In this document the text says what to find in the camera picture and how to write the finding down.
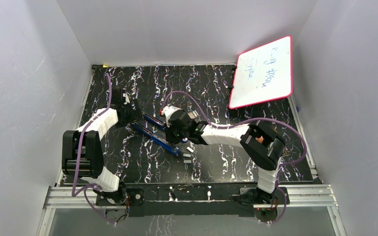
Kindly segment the blue stapler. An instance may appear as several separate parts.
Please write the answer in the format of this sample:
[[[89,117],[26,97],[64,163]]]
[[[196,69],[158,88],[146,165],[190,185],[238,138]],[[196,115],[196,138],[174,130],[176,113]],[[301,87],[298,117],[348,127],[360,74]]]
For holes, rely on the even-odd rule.
[[[141,124],[137,122],[132,123],[131,126],[135,128],[136,130],[142,132],[146,136],[148,136],[152,141],[154,141],[155,143],[163,147],[168,152],[174,155],[179,154],[180,152],[179,148],[175,146],[174,144],[167,142],[165,138],[160,137],[159,135],[155,134],[153,131],[150,131],[149,129],[143,127]]]
[[[162,130],[162,131],[164,130],[164,128],[166,126],[164,121],[162,121],[162,120],[160,120],[160,119],[158,119],[158,118],[156,118],[156,117],[154,117],[150,114],[147,114],[146,112],[143,112],[142,116],[146,121],[152,123],[153,125],[158,127],[160,130]]]

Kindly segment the staple box tray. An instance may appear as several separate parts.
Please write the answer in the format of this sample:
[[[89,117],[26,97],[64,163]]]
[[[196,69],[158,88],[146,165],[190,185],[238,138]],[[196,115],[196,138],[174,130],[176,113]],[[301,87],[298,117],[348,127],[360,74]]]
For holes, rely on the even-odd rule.
[[[197,111],[191,111],[188,113],[188,116],[190,119],[196,120],[197,118],[199,118],[199,113]]]

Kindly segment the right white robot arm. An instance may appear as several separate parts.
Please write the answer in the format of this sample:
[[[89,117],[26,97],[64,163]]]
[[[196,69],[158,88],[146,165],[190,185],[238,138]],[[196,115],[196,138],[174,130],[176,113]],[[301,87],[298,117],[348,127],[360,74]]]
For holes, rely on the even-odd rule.
[[[230,145],[242,147],[258,167],[258,199],[271,203],[277,197],[277,172],[285,141],[272,128],[258,121],[231,127],[196,121],[180,108],[166,106],[160,115],[166,119],[166,140],[178,144],[187,139],[195,145]]]

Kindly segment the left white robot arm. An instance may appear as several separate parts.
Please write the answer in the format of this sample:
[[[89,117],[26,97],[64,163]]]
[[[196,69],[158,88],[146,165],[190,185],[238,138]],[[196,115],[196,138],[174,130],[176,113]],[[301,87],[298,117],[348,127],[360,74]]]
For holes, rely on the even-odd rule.
[[[66,176],[95,184],[116,205],[127,199],[120,178],[104,166],[101,140],[112,128],[125,127],[142,118],[138,101],[125,89],[114,89],[109,107],[97,112],[82,126],[63,134],[62,172]]]

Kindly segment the pink framed whiteboard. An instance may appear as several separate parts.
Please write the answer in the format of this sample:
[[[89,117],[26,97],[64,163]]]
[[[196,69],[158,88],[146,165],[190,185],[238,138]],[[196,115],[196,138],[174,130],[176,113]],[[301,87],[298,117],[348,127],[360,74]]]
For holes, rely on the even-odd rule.
[[[287,35],[238,56],[228,107],[287,98],[293,93],[292,36]]]

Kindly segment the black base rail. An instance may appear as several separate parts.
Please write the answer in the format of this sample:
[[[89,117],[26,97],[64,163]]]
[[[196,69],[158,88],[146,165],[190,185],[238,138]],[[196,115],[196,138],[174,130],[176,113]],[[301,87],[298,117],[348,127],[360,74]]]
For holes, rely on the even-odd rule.
[[[128,200],[120,200],[118,205],[100,194],[95,204],[112,209],[129,205],[130,217],[173,214],[274,219],[277,208],[290,203],[285,187],[266,193],[254,182],[127,183],[122,191]]]

